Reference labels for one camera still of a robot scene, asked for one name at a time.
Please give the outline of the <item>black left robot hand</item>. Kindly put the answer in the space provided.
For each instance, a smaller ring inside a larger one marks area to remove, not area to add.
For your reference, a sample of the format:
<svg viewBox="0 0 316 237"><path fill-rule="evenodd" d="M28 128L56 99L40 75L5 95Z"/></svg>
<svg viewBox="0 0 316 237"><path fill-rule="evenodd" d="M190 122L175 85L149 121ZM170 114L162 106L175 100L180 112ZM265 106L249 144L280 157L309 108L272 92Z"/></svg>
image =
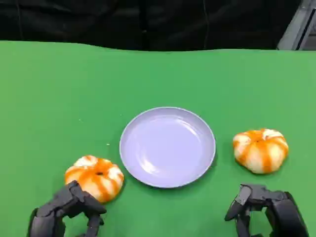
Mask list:
<svg viewBox="0 0 316 237"><path fill-rule="evenodd" d="M28 237L63 237L66 225L64 217L73 218L84 213L88 218L87 230L81 237L96 237L101 217L107 211L91 194L83 191L77 181L72 181L58 191L46 204L35 208L28 225Z"/></svg>

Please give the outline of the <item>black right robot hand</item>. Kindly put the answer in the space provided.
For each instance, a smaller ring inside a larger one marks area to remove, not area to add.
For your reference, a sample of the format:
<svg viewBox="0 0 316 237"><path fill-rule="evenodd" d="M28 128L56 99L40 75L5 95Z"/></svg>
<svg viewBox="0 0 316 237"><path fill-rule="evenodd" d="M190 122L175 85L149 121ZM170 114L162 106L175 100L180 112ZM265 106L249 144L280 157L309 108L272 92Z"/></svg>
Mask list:
<svg viewBox="0 0 316 237"><path fill-rule="evenodd" d="M292 194L264 185L241 184L224 220L234 220L239 237L250 237L250 212L262 211L272 227L271 237L308 237L308 229Z"/></svg>

